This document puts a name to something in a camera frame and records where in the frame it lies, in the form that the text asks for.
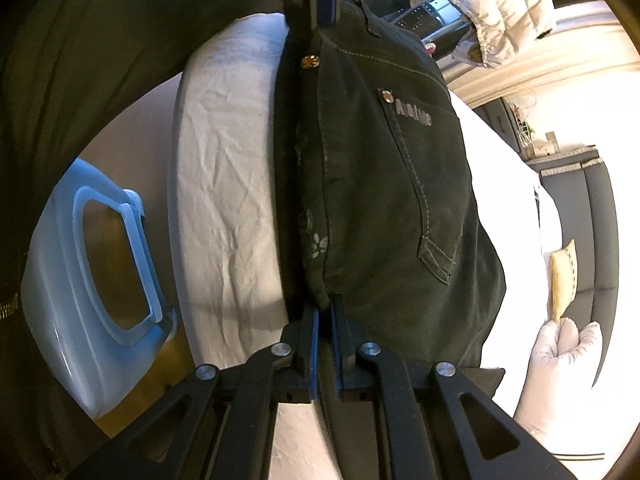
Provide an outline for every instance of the wooden floor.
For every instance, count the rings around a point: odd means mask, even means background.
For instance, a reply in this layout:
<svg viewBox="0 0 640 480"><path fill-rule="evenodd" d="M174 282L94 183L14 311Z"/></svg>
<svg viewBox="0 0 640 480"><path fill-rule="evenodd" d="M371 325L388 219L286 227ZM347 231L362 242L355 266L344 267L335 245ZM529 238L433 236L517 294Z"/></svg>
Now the wooden floor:
<svg viewBox="0 0 640 480"><path fill-rule="evenodd" d="M167 300L179 311L172 269L166 205L166 175L179 76L149 92L109 124L82 152L116 184L136 190L145 207L145 235ZM134 325L146 311L119 215L97 204L84 215L87 253L100 297L111 317L123 327ZM133 391L97 423L109 436L117 434L193 370L183 327L166 343L151 369Z"/></svg>

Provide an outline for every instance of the copper rivet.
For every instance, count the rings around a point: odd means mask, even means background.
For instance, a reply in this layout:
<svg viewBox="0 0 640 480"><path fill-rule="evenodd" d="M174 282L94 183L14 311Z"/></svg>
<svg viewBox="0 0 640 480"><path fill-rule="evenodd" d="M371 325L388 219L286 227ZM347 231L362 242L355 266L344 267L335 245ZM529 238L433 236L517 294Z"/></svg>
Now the copper rivet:
<svg viewBox="0 0 640 480"><path fill-rule="evenodd" d="M318 56L305 56L302 58L302 68L316 68L320 64Z"/></svg>
<svg viewBox="0 0 640 480"><path fill-rule="evenodd" d="M394 101L394 95L389 90L383 90L382 91L382 98L387 103L392 103Z"/></svg>

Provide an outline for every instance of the beige curtain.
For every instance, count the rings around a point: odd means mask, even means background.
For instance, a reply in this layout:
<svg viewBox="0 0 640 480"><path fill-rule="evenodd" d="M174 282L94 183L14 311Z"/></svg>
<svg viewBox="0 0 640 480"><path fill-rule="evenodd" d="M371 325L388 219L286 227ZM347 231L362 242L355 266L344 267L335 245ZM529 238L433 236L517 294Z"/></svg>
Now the beige curtain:
<svg viewBox="0 0 640 480"><path fill-rule="evenodd" d="M473 68L450 56L438 65L449 89L475 108L498 97L535 94L616 72L640 71L640 56L604 2L556 10L558 26L530 50L496 70Z"/></svg>

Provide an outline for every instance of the black sleeve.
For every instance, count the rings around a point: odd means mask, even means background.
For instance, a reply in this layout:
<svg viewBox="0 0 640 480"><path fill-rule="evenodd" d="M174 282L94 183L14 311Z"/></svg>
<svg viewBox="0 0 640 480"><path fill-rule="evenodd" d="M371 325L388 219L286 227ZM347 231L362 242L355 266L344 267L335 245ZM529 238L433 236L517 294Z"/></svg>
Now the black sleeve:
<svg viewBox="0 0 640 480"><path fill-rule="evenodd" d="M100 130L233 20L279 9L278 0L39 0L0 72L0 301L17 290L50 192Z"/></svg>

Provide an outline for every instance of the metal bolt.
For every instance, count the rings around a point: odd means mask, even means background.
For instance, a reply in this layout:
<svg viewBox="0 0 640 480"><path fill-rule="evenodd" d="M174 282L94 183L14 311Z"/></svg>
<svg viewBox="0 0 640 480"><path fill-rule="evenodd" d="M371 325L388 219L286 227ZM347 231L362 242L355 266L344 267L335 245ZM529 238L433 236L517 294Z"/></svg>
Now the metal bolt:
<svg viewBox="0 0 640 480"><path fill-rule="evenodd" d="M380 345L378 343L369 341L369 342L363 343L363 345L360 347L360 351L364 355L369 355L373 357L374 355L378 355L380 352L382 352L382 348L380 348Z"/></svg>
<svg viewBox="0 0 640 480"><path fill-rule="evenodd" d="M286 357L291 353L291 347L286 343L276 343L271 347L271 353L278 357Z"/></svg>
<svg viewBox="0 0 640 480"><path fill-rule="evenodd" d="M318 56L305 56L300 63L300 66L305 70L307 68L317 68L318 65L320 65L320 58Z"/></svg>
<svg viewBox="0 0 640 480"><path fill-rule="evenodd" d="M394 95L389 90L383 90L382 92L380 92L380 95L382 95L382 98L387 103L392 103L394 101Z"/></svg>
<svg viewBox="0 0 640 480"><path fill-rule="evenodd" d="M216 367L213 365L200 365L196 370L196 377L201 381L210 381L216 376Z"/></svg>
<svg viewBox="0 0 640 480"><path fill-rule="evenodd" d="M438 363L436 364L436 373L443 377L451 377L454 373L456 373L456 367L451 363Z"/></svg>

